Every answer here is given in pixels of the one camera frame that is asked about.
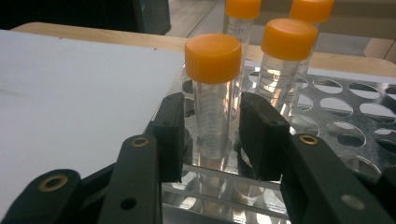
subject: centrifuge tube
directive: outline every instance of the centrifuge tube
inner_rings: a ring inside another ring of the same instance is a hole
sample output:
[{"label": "centrifuge tube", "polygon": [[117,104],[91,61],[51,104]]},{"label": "centrifuge tube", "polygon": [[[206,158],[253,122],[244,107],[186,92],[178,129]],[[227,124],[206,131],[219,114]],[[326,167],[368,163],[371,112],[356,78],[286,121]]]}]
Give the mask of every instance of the centrifuge tube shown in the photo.
[{"label": "centrifuge tube", "polygon": [[239,41],[229,35],[199,35],[186,43],[200,157],[222,160],[228,154],[233,79],[240,71],[241,52]]},{"label": "centrifuge tube", "polygon": [[[290,18],[310,22],[319,29],[320,24],[330,18],[333,4],[334,0],[293,0]],[[292,109],[297,106],[299,99],[298,91],[304,85],[313,52],[314,48],[312,48],[308,58],[300,61],[297,67],[296,75],[291,83],[291,89],[288,93],[284,108],[282,109],[282,116],[285,118],[292,115]]]},{"label": "centrifuge tube", "polygon": [[318,29],[294,19],[268,21],[262,38],[262,66],[255,93],[282,114],[299,61],[305,60],[315,43]]},{"label": "centrifuge tube", "polygon": [[225,4],[225,34],[234,36],[242,45],[241,71],[233,81],[234,112],[238,110],[239,106],[238,96],[242,88],[251,27],[253,26],[254,19],[259,16],[261,2],[262,0],[227,0]]}]

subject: table surface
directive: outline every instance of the table surface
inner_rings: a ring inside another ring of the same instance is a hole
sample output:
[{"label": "table surface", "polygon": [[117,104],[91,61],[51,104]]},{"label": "table surface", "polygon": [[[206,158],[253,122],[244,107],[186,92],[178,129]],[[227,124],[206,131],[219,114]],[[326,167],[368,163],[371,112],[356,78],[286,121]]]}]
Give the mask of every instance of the table surface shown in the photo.
[{"label": "table surface", "polygon": [[[184,45],[188,41],[188,38],[183,37],[146,35],[43,22],[26,23],[14,28],[13,31],[177,51],[184,50]],[[250,45],[247,50],[247,59],[260,62],[262,60],[260,46]],[[369,57],[314,52],[310,67],[364,75],[396,77],[396,65],[394,63]]]}]

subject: rack hole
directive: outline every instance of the rack hole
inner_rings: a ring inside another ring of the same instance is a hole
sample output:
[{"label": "rack hole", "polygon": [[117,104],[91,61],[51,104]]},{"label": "rack hole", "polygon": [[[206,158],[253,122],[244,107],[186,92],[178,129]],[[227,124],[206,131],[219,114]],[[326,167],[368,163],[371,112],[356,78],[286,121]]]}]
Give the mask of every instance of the rack hole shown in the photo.
[{"label": "rack hole", "polygon": [[248,91],[250,88],[253,88],[256,86],[256,83],[253,83],[250,79],[251,72],[252,72],[251,69],[246,69],[246,67],[245,67],[244,74],[246,74],[246,75],[244,75],[242,78],[242,86],[239,86],[241,88],[241,91]]},{"label": "rack hole", "polygon": [[385,90],[388,96],[390,96],[393,100],[396,100],[396,88],[389,87]]},{"label": "rack hole", "polygon": [[248,154],[245,152],[243,148],[241,148],[241,158],[250,168],[253,167],[250,163],[250,159],[248,158]]},{"label": "rack hole", "polygon": [[241,88],[233,85],[233,98],[237,98],[241,95]]},{"label": "rack hole", "polygon": [[374,179],[378,179],[381,176],[379,169],[372,162],[361,156],[345,155],[341,156],[340,160],[347,168],[355,172],[370,176]]},{"label": "rack hole", "polygon": [[274,94],[266,89],[262,89],[260,87],[256,87],[254,92],[264,97],[268,102],[272,103],[274,100]]},{"label": "rack hole", "polygon": [[314,105],[314,103],[312,103],[312,100],[308,96],[301,93],[298,93],[297,102],[297,108],[303,111],[311,109]]},{"label": "rack hole", "polygon": [[330,123],[327,126],[327,131],[337,139],[339,144],[346,147],[361,147],[366,142],[361,130],[345,122]]},{"label": "rack hole", "polygon": [[320,101],[323,110],[338,117],[347,117],[352,114],[352,106],[337,98],[324,98]]},{"label": "rack hole", "polygon": [[231,107],[231,121],[236,120],[237,115],[238,115],[238,112],[236,111],[236,109]]},{"label": "rack hole", "polygon": [[315,80],[314,86],[327,93],[339,93],[343,90],[343,87],[340,84],[324,78]]},{"label": "rack hole", "polygon": [[266,189],[266,190],[271,190],[275,197],[282,203],[285,203],[285,201],[283,200],[283,196],[282,193],[280,192],[280,190],[275,190],[275,189]]},{"label": "rack hole", "polygon": [[396,131],[378,129],[374,132],[374,139],[384,149],[396,153]]},{"label": "rack hole", "polygon": [[253,83],[257,83],[257,79],[259,79],[260,71],[258,72],[252,72],[248,75],[248,79],[252,81]]},{"label": "rack hole", "polygon": [[380,123],[392,123],[396,120],[395,114],[382,105],[362,104],[360,110],[366,117]]},{"label": "rack hole", "polygon": [[303,88],[306,88],[307,86],[308,86],[308,83],[306,82],[306,80],[305,79],[302,79],[302,78],[300,78],[300,77],[297,77],[296,78],[296,89],[297,89],[297,91],[298,90],[300,90],[300,89],[303,89]]},{"label": "rack hole", "polygon": [[319,128],[318,125],[307,117],[301,115],[294,115],[287,118],[290,124],[290,133],[308,133],[311,135],[318,136]]},{"label": "rack hole", "polygon": [[187,144],[190,142],[190,140],[191,140],[190,131],[189,131],[189,129],[184,127],[184,148],[187,147]]},{"label": "rack hole", "polygon": [[181,84],[181,89],[182,89],[184,92],[186,92],[186,93],[193,94],[193,93],[194,93],[194,90],[193,90],[193,88],[192,88],[192,80],[189,79],[189,80],[183,82],[183,84]]},{"label": "rack hole", "polygon": [[363,97],[366,99],[376,99],[378,98],[381,94],[374,89],[373,87],[363,85],[360,83],[352,83],[349,85],[349,89],[359,97]]},{"label": "rack hole", "polygon": [[184,99],[184,118],[195,115],[194,100],[190,98]]},{"label": "rack hole", "polygon": [[121,202],[120,206],[121,206],[122,210],[125,210],[125,211],[131,210],[136,206],[136,200],[133,198],[124,199]]},{"label": "rack hole", "polygon": [[241,194],[238,196],[242,196],[242,198],[257,198],[264,193],[265,188],[261,188],[258,186],[250,185],[243,182],[234,182],[234,187],[236,191]]}]

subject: floor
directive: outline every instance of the floor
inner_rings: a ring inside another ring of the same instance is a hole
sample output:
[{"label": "floor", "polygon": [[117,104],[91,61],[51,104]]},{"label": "floor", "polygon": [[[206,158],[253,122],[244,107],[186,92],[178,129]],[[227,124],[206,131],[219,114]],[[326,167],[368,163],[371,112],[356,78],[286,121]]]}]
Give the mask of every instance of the floor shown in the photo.
[{"label": "floor", "polygon": [[[225,0],[169,0],[172,29],[166,35],[192,37],[222,33]],[[260,45],[263,26],[254,25],[251,45]],[[369,37],[321,33],[315,51],[364,56]]]}]

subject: metal bolt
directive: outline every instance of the metal bolt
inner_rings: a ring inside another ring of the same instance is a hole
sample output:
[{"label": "metal bolt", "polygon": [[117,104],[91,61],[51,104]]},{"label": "metal bolt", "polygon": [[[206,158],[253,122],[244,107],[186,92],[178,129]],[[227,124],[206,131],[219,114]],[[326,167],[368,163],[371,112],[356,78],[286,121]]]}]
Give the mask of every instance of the metal bolt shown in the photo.
[{"label": "metal bolt", "polygon": [[316,137],[310,136],[310,135],[301,135],[300,136],[300,141],[311,145],[311,146],[315,146],[318,144],[318,139]]},{"label": "metal bolt", "polygon": [[136,138],[132,141],[132,146],[133,147],[143,147],[149,143],[149,140],[147,138]]},{"label": "metal bolt", "polygon": [[52,175],[40,183],[38,189],[43,192],[51,192],[63,187],[68,181],[67,175]]}]

